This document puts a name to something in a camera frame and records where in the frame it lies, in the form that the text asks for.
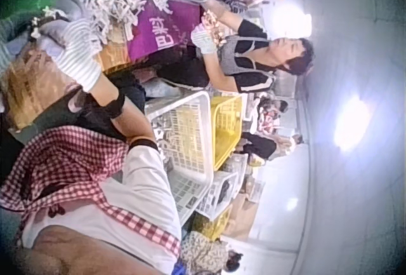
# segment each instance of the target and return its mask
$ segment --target white ceiling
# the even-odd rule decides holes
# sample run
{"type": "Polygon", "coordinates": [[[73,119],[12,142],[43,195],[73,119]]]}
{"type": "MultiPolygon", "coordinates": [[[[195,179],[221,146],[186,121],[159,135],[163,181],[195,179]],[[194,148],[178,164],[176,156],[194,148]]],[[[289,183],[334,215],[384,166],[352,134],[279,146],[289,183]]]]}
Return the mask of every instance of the white ceiling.
{"type": "Polygon", "coordinates": [[[303,275],[392,274],[405,253],[405,0],[304,0],[317,59],[304,90],[314,188],[303,275]],[[334,145],[336,119],[358,95],[370,125],[334,145]]]}

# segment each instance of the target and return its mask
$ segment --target black arm sleeve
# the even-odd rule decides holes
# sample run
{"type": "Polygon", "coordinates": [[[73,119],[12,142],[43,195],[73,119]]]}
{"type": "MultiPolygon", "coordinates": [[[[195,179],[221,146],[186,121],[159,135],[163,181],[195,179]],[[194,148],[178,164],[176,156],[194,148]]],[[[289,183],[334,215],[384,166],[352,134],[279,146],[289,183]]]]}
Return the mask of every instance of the black arm sleeve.
{"type": "Polygon", "coordinates": [[[268,91],[273,78],[260,72],[239,73],[232,75],[239,93],[255,93],[268,91]]]}
{"type": "Polygon", "coordinates": [[[265,32],[258,25],[244,19],[239,27],[239,36],[241,37],[255,37],[255,38],[267,38],[265,32]]]}
{"type": "Polygon", "coordinates": [[[136,147],[136,146],[148,146],[148,147],[151,147],[151,148],[153,148],[153,149],[155,149],[156,151],[159,152],[157,144],[155,144],[153,141],[148,140],[148,139],[146,139],[146,138],[141,138],[141,139],[139,139],[139,140],[135,140],[135,141],[129,146],[128,151],[130,151],[132,148],[134,148],[134,147],[136,147]]]}

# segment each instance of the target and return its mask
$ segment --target white sleeve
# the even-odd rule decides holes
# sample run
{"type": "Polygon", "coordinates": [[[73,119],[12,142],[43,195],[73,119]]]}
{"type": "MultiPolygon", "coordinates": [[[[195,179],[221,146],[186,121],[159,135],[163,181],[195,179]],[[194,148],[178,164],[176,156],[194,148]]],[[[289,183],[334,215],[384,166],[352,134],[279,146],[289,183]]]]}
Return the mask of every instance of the white sleeve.
{"type": "Polygon", "coordinates": [[[116,190],[117,195],[109,196],[110,203],[133,211],[139,217],[180,238],[181,227],[176,203],[158,151],[148,145],[133,147],[128,152],[122,171],[120,190],[116,190]]]}

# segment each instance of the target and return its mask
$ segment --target gingham scarf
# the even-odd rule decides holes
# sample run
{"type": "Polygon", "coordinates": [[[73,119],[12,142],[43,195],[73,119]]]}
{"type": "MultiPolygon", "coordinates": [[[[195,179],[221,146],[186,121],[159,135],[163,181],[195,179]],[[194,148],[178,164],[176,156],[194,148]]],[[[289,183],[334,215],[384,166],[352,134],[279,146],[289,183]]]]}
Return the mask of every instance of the gingham scarf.
{"type": "Polygon", "coordinates": [[[99,186],[122,168],[127,151],[120,140],[75,126],[50,129],[31,140],[0,189],[0,205],[22,213],[17,238],[29,216],[40,209],[50,208],[48,215],[54,217],[65,212],[60,203],[92,199],[106,215],[179,257],[177,238],[110,205],[99,186]]]}

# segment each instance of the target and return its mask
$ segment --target wristband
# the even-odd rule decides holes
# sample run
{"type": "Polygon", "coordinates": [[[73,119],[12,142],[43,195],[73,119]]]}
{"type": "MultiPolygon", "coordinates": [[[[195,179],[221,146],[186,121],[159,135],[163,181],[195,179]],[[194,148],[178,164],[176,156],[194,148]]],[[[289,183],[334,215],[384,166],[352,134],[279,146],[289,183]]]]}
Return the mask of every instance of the wristband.
{"type": "Polygon", "coordinates": [[[115,119],[122,114],[122,107],[124,106],[125,100],[126,96],[119,92],[117,99],[102,107],[102,109],[107,113],[110,119],[115,119]]]}

